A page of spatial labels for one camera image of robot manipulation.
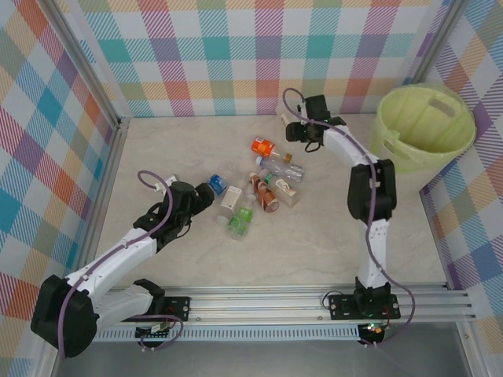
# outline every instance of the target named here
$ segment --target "marble floor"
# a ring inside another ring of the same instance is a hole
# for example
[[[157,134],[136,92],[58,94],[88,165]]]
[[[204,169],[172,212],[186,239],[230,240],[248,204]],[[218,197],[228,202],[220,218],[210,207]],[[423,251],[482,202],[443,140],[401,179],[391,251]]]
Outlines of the marble floor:
[[[373,115],[345,115],[364,145]],[[213,205],[193,219],[189,234],[141,263],[119,283],[145,277],[161,285],[226,286],[352,284],[358,272],[359,226],[347,210],[349,167],[323,148],[306,154],[305,145],[286,143],[276,116],[133,119],[120,160],[98,255],[108,250],[154,203],[158,192],[136,178],[147,169],[198,185],[224,163],[243,173],[257,171],[250,146],[255,136],[277,141],[304,167],[295,185],[302,198],[293,208],[266,214],[255,207],[250,231],[230,239]],[[441,282],[445,275],[419,195],[398,203],[388,234],[387,270],[402,282]]]

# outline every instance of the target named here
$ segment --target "plaid wallpaper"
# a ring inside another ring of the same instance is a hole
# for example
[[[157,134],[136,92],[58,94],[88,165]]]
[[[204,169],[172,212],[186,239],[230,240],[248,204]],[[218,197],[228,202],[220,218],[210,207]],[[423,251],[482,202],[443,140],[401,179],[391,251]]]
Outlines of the plaid wallpaper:
[[[0,377],[22,377],[39,285],[74,264],[112,127],[35,0],[1,1],[0,46]]]
[[[58,3],[123,113],[70,1]],[[127,100],[123,108],[150,117],[271,114],[288,86],[324,93],[336,112],[374,112],[415,72],[450,0],[78,3]],[[440,9],[433,25],[425,16],[431,9]],[[423,29],[420,48],[414,39]]]
[[[473,110],[476,142],[423,191],[427,215],[455,288],[478,311],[486,360],[503,375],[503,1],[472,0],[430,82]]]

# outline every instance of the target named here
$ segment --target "green laundry basket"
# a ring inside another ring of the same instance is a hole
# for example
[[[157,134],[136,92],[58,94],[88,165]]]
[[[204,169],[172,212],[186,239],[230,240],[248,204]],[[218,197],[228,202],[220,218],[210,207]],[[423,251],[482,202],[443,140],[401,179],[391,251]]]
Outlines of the green laundry basket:
[[[435,84],[408,85],[380,102],[370,149],[391,159],[397,174],[425,172],[419,190],[472,145],[475,133],[472,112],[455,92]]]

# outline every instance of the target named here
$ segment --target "beige floor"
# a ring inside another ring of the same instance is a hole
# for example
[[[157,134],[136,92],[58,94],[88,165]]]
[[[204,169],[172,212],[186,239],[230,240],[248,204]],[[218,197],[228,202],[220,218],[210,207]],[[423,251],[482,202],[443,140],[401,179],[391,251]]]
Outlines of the beige floor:
[[[372,115],[345,115],[354,135],[368,144]],[[266,214],[255,208],[250,232],[231,240],[215,221],[218,206],[193,219],[190,233],[131,271],[120,285],[148,278],[159,285],[221,286],[353,283],[360,243],[347,210],[349,167],[328,150],[306,154],[304,145],[281,139],[274,116],[134,119],[119,165],[98,254],[108,250],[161,194],[136,178],[141,169],[175,173],[198,185],[232,162],[256,171],[250,145],[256,135],[289,148],[306,170],[296,188],[300,202]],[[387,269],[403,282],[439,282],[445,276],[419,196],[398,203],[388,237]]]

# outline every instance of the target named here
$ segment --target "brown bottle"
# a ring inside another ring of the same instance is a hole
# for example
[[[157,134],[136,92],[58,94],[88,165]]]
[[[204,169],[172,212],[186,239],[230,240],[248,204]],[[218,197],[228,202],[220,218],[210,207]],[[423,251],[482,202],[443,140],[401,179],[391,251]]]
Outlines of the brown bottle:
[[[260,181],[256,173],[250,173],[250,184],[253,186],[257,200],[265,212],[274,212],[280,206],[276,196],[267,188],[267,185]]]

